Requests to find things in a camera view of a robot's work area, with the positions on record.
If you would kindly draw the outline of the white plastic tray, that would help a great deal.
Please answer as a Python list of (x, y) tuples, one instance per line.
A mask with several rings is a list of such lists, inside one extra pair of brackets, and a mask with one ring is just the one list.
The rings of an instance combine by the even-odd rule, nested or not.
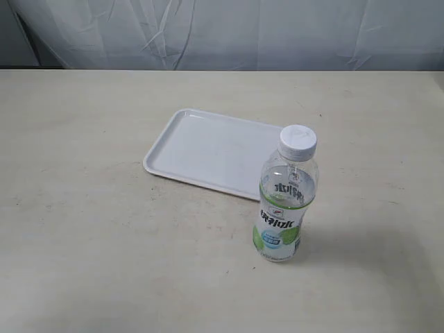
[(198, 187), (259, 200), (263, 163), (281, 127), (196, 109), (177, 111), (146, 157), (144, 169)]

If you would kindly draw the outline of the white backdrop curtain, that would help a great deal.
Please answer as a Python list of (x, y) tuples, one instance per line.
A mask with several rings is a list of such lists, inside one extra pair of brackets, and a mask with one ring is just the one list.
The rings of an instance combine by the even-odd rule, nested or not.
[(442, 1), (9, 1), (70, 69), (440, 71)]

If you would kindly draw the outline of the clear water bottle green label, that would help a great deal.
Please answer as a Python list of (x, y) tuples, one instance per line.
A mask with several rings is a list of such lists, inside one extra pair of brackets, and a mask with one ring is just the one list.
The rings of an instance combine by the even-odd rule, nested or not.
[(262, 167), (253, 243), (269, 261), (287, 261), (299, 247), (303, 217), (318, 187), (316, 146), (311, 128), (287, 126), (280, 132), (277, 150)]

